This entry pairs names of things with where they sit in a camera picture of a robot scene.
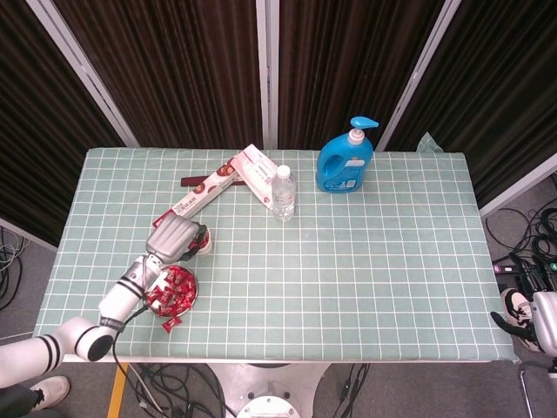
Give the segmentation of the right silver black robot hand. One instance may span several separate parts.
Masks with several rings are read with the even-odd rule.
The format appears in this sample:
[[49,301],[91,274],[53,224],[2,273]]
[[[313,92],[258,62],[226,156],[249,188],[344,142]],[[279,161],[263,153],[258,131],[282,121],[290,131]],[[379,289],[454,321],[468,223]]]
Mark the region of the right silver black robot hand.
[[508,258],[514,263],[517,287],[500,294],[504,313],[491,312],[495,324],[504,332],[516,336],[534,352],[556,356],[556,263],[533,255],[527,261],[514,253]]

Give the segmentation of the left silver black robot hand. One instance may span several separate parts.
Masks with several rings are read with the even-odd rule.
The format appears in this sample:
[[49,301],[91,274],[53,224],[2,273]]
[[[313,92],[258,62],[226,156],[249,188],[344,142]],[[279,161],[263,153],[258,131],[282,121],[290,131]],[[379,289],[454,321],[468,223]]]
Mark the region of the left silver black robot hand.
[[164,264],[188,261],[205,247],[208,229],[205,225],[167,214],[146,241],[146,252],[157,256]]

